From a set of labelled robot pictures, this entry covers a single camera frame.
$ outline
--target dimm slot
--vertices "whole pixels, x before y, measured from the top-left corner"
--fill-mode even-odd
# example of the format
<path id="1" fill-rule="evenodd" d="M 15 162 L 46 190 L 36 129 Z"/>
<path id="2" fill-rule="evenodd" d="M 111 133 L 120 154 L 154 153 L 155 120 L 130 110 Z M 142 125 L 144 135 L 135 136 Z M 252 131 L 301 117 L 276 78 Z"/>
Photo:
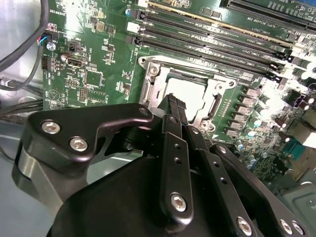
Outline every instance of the dimm slot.
<path id="1" fill-rule="evenodd" d="M 249 55 L 242 54 L 242 53 L 240 53 L 240 55 L 236 55 L 237 52 L 235 52 L 233 50 L 229 50 L 229 49 L 223 50 L 223 48 L 216 47 L 215 45 L 207 43 L 207 42 L 203 42 L 204 44 L 202 44 L 198 40 L 188 39 L 188 38 L 185 38 L 184 36 L 178 36 L 176 34 L 172 34 L 172 33 L 169 33 L 169 32 L 167 33 L 167 32 L 161 31 L 161 30 L 157 31 L 156 29 L 153 29 L 152 27 L 150 27 L 149 29 L 147 27 L 146 28 L 146 32 L 149 32 L 149 35 L 151 35 L 153 37 L 157 37 L 157 36 L 161 35 L 161 36 L 173 38 L 173 39 L 175 39 L 177 41 L 188 43 L 188 45 L 192 46 L 192 47 L 197 47 L 197 45 L 198 45 L 200 49 L 203 49 L 204 46 L 206 45 L 213 52 L 216 52 L 216 53 L 222 54 L 222 55 L 224 55 L 226 57 L 231 57 L 232 59 L 235 59 L 234 61 L 236 63 L 238 63 L 237 60 L 245 61 L 248 64 L 252 64 L 253 67 L 261 66 L 262 68 L 265 68 L 265 70 L 267 70 L 269 68 L 269 66 L 270 66 L 270 62 L 268 62 L 268 61 L 266 61 L 266 63 L 264 63 L 265 60 L 260 60 L 260 58 L 257 58 L 257 57 L 250 58 L 250 57 L 248 57 Z"/>
<path id="2" fill-rule="evenodd" d="M 154 15 L 154 14 L 148 14 L 148 17 L 147 19 L 149 19 L 151 22 L 156 22 L 156 23 L 159 23 L 159 24 L 162 24 L 162 25 L 165 25 L 165 26 L 173 26 L 173 27 L 176 27 L 178 28 L 179 30 L 187 30 L 187 31 L 193 31 L 193 32 L 196 32 L 197 34 L 201 34 L 201 35 L 206 35 L 206 36 L 213 36 L 217 39 L 227 39 L 229 40 L 230 42 L 234 43 L 234 42 L 238 42 L 238 43 L 241 43 L 243 45 L 240 45 L 240 46 L 243 46 L 244 48 L 252 48 L 252 49 L 255 49 L 255 50 L 259 50 L 259 51 L 262 51 L 264 53 L 269 53 L 271 56 L 273 55 L 273 53 L 276 53 L 277 50 L 273 50 L 273 49 L 270 49 L 270 48 L 266 48 L 264 46 L 260 46 L 260 45 L 257 45 L 257 44 L 252 44 L 252 43 L 249 43 L 249 42 L 245 42 L 245 41 L 242 41 L 240 39 L 235 39 L 233 37 L 230 37 L 230 36 L 227 36 L 227 35 L 221 35 L 221 34 L 217 34 L 217 33 L 213 33 L 213 32 L 210 32 L 208 30 L 205 30 L 203 28 L 197 28 L 193 25 L 190 25 L 190 24 L 185 24 L 185 23 L 181 23 L 181 22 L 178 22 L 178 21 L 174 21 L 174 20 L 171 20 L 171 19 L 168 19 L 168 18 L 165 18 L 165 17 L 161 17 L 161 16 L 157 16 L 157 15 Z M 230 32 L 232 34 L 236 34 L 236 35 L 239 35 L 239 36 L 247 36 L 248 39 L 251 39 L 253 41 L 256 41 L 256 42 L 260 42 L 262 44 L 265 44 L 266 41 L 264 40 L 261 40 L 261 39 L 258 39 L 256 37 L 251 37 L 249 35 L 243 35 L 239 32 L 235 32 L 235 31 L 232 31 L 232 30 L 229 30 L 229 29 L 224 29 L 222 28 L 221 30 L 223 31 L 227 31 L 227 32 Z"/>
<path id="3" fill-rule="evenodd" d="M 277 24 L 289 27 L 290 29 L 296 29 L 300 32 L 309 32 L 313 34 L 316 33 L 316 29 L 313 28 L 314 24 L 310 24 L 308 21 L 273 11 L 247 1 L 229 0 L 227 2 L 226 8 L 245 13 L 247 15 L 253 15 L 269 22 L 275 22 Z"/>
<path id="4" fill-rule="evenodd" d="M 264 70 L 259 70 L 259 69 L 253 68 L 253 67 L 248 67 L 246 65 L 242 65 L 240 67 L 236 67 L 236 65 L 231 64 L 230 62 L 223 63 L 222 62 L 223 60 L 221 62 L 218 62 L 218 61 L 216 61 L 216 58 L 215 59 L 210 59 L 208 57 L 208 55 L 206 55 L 205 57 L 204 56 L 200 56 L 200 55 L 196 54 L 194 51 L 183 49 L 183 48 L 177 47 L 175 45 L 168 45 L 168 44 L 166 44 L 164 42 L 159 42 L 157 40 L 142 38 L 141 43 L 142 43 L 142 45 L 146 45 L 148 47 L 150 47 L 150 46 L 158 47 L 158 48 L 163 49 L 163 50 L 168 50 L 168 51 L 171 51 L 171 52 L 181 53 L 181 54 L 184 54 L 184 55 L 187 55 L 187 56 L 195 57 L 197 59 L 203 59 L 203 60 L 206 60 L 206 61 L 208 61 L 210 63 L 217 64 L 219 66 L 223 66 L 223 67 L 227 67 L 228 66 L 232 70 L 243 70 L 245 72 L 254 74 L 254 76 L 256 76 L 257 79 L 266 76 L 266 72 Z"/>

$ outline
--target mounting screw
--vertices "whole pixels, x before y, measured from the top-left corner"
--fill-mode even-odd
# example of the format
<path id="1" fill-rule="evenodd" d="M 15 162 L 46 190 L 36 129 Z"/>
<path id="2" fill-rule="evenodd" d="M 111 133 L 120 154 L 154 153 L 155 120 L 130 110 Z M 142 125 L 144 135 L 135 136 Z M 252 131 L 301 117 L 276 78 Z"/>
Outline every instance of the mounting screw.
<path id="1" fill-rule="evenodd" d="M 284 229 L 289 235 L 293 234 L 293 231 L 292 231 L 291 227 L 290 227 L 284 220 L 280 220 L 280 222 L 281 222 L 281 225 L 282 225 L 283 229 Z"/>
<path id="2" fill-rule="evenodd" d="M 198 134 L 198 130 L 195 127 L 191 127 L 193 133 Z"/>
<path id="3" fill-rule="evenodd" d="M 83 152 L 87 150 L 88 144 L 82 138 L 73 138 L 70 140 L 70 147 L 77 152 Z"/>
<path id="4" fill-rule="evenodd" d="M 304 234 L 303 229 L 299 226 L 299 224 L 297 224 L 295 221 L 292 221 L 292 225 L 294 226 L 294 228 L 297 230 L 298 233 L 300 233 L 301 235 Z"/>
<path id="5" fill-rule="evenodd" d="M 60 126 L 55 122 L 45 122 L 41 125 L 44 132 L 56 134 L 60 131 Z"/>
<path id="6" fill-rule="evenodd" d="M 53 42 L 48 42 L 46 44 L 46 48 L 49 50 L 49 51 L 55 51 L 56 50 L 56 45 L 53 43 Z"/>
<path id="7" fill-rule="evenodd" d="M 218 147 L 218 149 L 222 152 L 222 153 L 226 153 L 226 150 L 225 150 L 225 148 L 224 147 Z"/>
<path id="8" fill-rule="evenodd" d="M 178 194 L 171 195 L 171 204 L 180 212 L 184 212 L 187 209 L 186 201 Z"/>
<path id="9" fill-rule="evenodd" d="M 245 235 L 251 236 L 252 235 L 252 230 L 248 222 L 245 221 L 242 217 L 237 218 L 237 224 L 239 228 L 244 232 Z"/>
<path id="10" fill-rule="evenodd" d="M 151 67 L 149 67 L 149 72 L 150 72 L 152 75 L 156 76 L 156 75 L 158 74 L 159 70 L 158 70 L 157 67 L 151 66 Z"/>

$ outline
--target ram slot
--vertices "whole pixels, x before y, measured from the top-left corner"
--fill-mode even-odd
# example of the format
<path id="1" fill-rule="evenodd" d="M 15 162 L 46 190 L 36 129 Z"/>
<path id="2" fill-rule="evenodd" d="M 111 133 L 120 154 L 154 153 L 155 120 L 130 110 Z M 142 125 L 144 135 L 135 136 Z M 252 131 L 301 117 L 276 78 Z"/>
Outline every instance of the ram slot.
<path id="1" fill-rule="evenodd" d="M 196 52 L 199 52 L 203 55 L 208 55 L 214 60 L 218 60 L 218 58 L 222 61 L 227 61 L 227 63 L 234 62 L 241 65 L 246 65 L 249 67 L 259 68 L 261 70 L 268 70 L 270 67 L 270 63 L 263 63 L 258 58 L 257 61 L 251 60 L 246 57 L 246 55 L 238 56 L 236 52 L 224 52 L 223 50 L 218 50 L 220 47 L 214 47 L 214 45 L 204 42 L 207 46 L 205 47 L 198 40 L 187 39 L 182 36 L 177 36 L 175 34 L 163 32 L 161 30 L 156 29 L 146 29 L 144 32 L 147 37 L 155 38 L 156 40 L 167 42 L 171 45 L 176 45 L 179 47 L 184 47 L 186 49 L 190 49 Z"/>
<path id="2" fill-rule="evenodd" d="M 201 56 L 200 53 L 194 52 L 191 50 L 187 50 L 181 47 L 177 47 L 175 45 L 169 45 L 164 42 L 159 42 L 153 39 L 147 38 L 133 38 L 127 37 L 127 43 L 133 43 L 140 46 L 148 47 L 153 50 L 157 50 L 158 52 L 168 52 L 173 56 L 183 58 L 184 56 L 187 57 L 187 61 L 202 64 L 204 66 L 213 68 L 218 70 L 218 72 L 225 74 L 227 76 L 232 76 L 235 78 L 242 79 L 242 81 L 247 81 L 247 84 L 252 84 L 254 81 L 261 80 L 263 77 L 266 76 L 266 72 L 264 70 L 255 69 L 253 67 L 248 66 L 238 66 L 233 63 L 223 63 L 209 59 L 208 55 Z"/>
<path id="3" fill-rule="evenodd" d="M 269 22 L 275 22 L 289 28 L 294 28 L 300 32 L 312 34 L 316 33 L 316 24 L 262 6 L 255 5 L 247 1 L 228 0 L 226 8 L 247 15 L 254 15 Z"/>
<path id="4" fill-rule="evenodd" d="M 174 23 L 175 21 L 169 19 L 168 17 L 169 16 L 172 16 L 172 17 L 175 17 L 177 19 L 179 19 L 181 22 L 178 22 L 178 24 L 186 24 L 186 22 L 188 24 L 187 25 L 190 25 L 192 26 L 194 29 L 197 29 L 198 31 L 206 31 L 206 33 L 213 33 L 213 32 L 210 32 L 206 29 L 203 29 L 202 27 L 198 27 L 197 25 L 205 25 L 207 27 L 211 27 L 211 28 L 214 28 L 211 24 L 205 22 L 205 21 L 202 21 L 202 20 L 199 20 L 199 19 L 193 19 L 191 17 L 188 17 L 188 16 L 183 16 L 183 15 L 179 15 L 178 13 L 175 13 L 175 12 L 171 12 L 171 11 L 167 11 L 167 10 L 164 10 L 164 9 L 161 9 L 161 8 L 156 8 L 156 7 L 152 7 L 150 6 L 149 8 L 155 10 L 155 12 L 157 14 L 152 14 L 152 13 L 148 13 L 148 17 L 158 17 L 156 19 L 159 19 L 161 16 L 166 16 L 164 17 L 165 19 L 167 19 L 168 21 Z M 222 35 L 224 35 L 225 37 L 226 36 L 231 36 L 231 37 L 236 37 L 239 39 L 239 37 L 244 37 L 246 39 L 248 39 L 249 41 L 248 42 L 245 42 L 245 45 L 247 46 L 250 46 L 250 45 L 255 45 L 255 46 L 261 46 L 261 47 L 264 47 L 266 50 L 272 50 L 270 52 L 272 53 L 275 53 L 276 51 L 279 51 L 279 52 L 284 52 L 285 50 L 288 49 L 288 47 L 284 47 L 284 46 L 281 46 L 277 43 L 273 43 L 273 42 L 270 42 L 270 41 L 267 41 L 265 39 L 260 39 L 258 37 L 255 37 L 255 36 L 252 36 L 252 35 L 249 35 L 249 34 L 245 34 L 243 32 L 240 32 L 240 31 L 236 31 L 236 30 L 233 30 L 233 29 L 228 29 L 228 28 L 225 28 L 225 27 L 217 27 L 215 28 L 215 30 L 218 30 L 218 31 L 221 31 L 223 32 Z"/>

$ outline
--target wire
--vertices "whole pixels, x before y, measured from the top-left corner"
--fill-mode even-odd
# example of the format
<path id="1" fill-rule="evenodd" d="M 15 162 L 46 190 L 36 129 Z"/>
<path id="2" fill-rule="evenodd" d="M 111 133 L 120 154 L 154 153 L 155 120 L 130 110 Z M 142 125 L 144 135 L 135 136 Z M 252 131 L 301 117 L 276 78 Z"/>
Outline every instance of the wire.
<path id="1" fill-rule="evenodd" d="M 10 87 L 17 87 L 17 86 L 19 86 L 20 84 L 21 84 L 21 82 L 16 81 L 16 80 L 10 80 L 10 81 L 8 81 L 8 83 L 7 83 L 7 85 L 10 86 Z M 38 96 L 38 97 L 43 97 L 43 92 L 42 92 L 42 91 L 40 91 L 40 90 L 38 90 L 37 88 L 34 88 L 34 87 L 30 86 L 30 85 L 25 86 L 23 89 L 24 89 L 25 91 L 27 91 L 27 92 L 33 94 L 33 95 L 36 95 L 36 96 Z"/>
<path id="2" fill-rule="evenodd" d="M 38 106 L 43 104 L 42 100 L 35 100 L 35 101 L 29 101 L 29 102 L 24 102 L 24 103 L 20 103 L 17 105 L 13 105 L 4 109 L 0 109 L 0 116 L 1 115 L 6 115 L 7 113 L 16 111 L 16 110 L 20 110 L 20 109 L 25 109 L 25 108 L 29 108 L 31 106 Z"/>
<path id="3" fill-rule="evenodd" d="M 32 71 L 31 71 L 29 77 L 23 83 L 21 83 L 17 87 L 9 87 L 9 86 L 5 86 L 5 85 L 0 85 L 0 90 L 17 91 L 17 90 L 21 90 L 24 87 L 26 87 L 32 81 L 32 79 L 33 79 L 33 77 L 34 77 L 34 75 L 39 67 L 42 54 L 43 54 L 43 47 L 39 46 L 38 47 L 38 54 L 36 56 L 36 60 L 35 60 L 34 66 L 32 68 Z"/>
<path id="4" fill-rule="evenodd" d="M 7 160 L 7 161 L 9 161 L 9 162 L 11 162 L 11 163 L 14 163 L 15 162 L 15 159 L 13 159 L 13 158 L 11 158 L 6 152 L 5 152 L 5 150 L 3 149 L 3 147 L 0 145 L 0 153 L 3 155 L 3 157 Z"/>
<path id="5" fill-rule="evenodd" d="M 40 0 L 40 20 L 38 28 L 17 49 L 0 61 L 0 72 L 10 67 L 32 46 L 44 33 L 48 24 L 49 7 L 48 0 Z"/>

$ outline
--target bolt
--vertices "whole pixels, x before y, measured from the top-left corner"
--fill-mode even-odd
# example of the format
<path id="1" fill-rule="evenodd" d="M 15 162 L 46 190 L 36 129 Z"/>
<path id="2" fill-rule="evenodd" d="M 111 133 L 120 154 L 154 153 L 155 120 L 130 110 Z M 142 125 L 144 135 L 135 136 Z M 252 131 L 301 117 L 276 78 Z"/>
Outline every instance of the bolt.
<path id="1" fill-rule="evenodd" d="M 55 122 L 45 122 L 41 125 L 44 132 L 56 134 L 60 131 L 60 126 Z"/>
<path id="2" fill-rule="evenodd" d="M 150 72 L 151 74 L 153 74 L 154 76 L 156 76 L 156 75 L 158 74 L 159 70 L 158 70 L 157 67 L 151 66 L 151 67 L 149 67 L 149 72 Z"/>
<path id="3" fill-rule="evenodd" d="M 244 232 L 245 235 L 251 236 L 252 235 L 252 230 L 248 222 L 245 221 L 242 217 L 237 218 L 237 224 L 239 228 Z"/>
<path id="4" fill-rule="evenodd" d="M 195 127 L 191 127 L 193 133 L 198 134 L 198 130 Z"/>
<path id="5" fill-rule="evenodd" d="M 171 195 L 171 204 L 180 212 L 184 212 L 187 209 L 186 201 L 184 201 L 183 197 L 178 194 Z"/>
<path id="6" fill-rule="evenodd" d="M 222 153 L 226 153 L 226 150 L 225 150 L 225 148 L 224 147 L 218 147 L 218 149 L 222 152 Z"/>
<path id="7" fill-rule="evenodd" d="M 49 51 L 55 51 L 56 50 L 56 45 L 53 43 L 53 42 L 48 42 L 46 44 L 46 48 L 49 50 Z"/>
<path id="8" fill-rule="evenodd" d="M 293 231 L 292 231 L 291 227 L 290 227 L 284 220 L 280 220 L 280 222 L 281 222 L 281 225 L 282 225 L 283 229 L 284 229 L 289 235 L 293 234 Z"/>
<path id="9" fill-rule="evenodd" d="M 295 221 L 292 221 L 292 224 L 293 224 L 294 228 L 297 230 L 298 233 L 300 233 L 301 235 L 304 234 L 303 229 Z"/>
<path id="10" fill-rule="evenodd" d="M 73 138 L 70 141 L 70 147 L 77 152 L 83 152 L 87 150 L 88 144 L 82 138 Z"/>

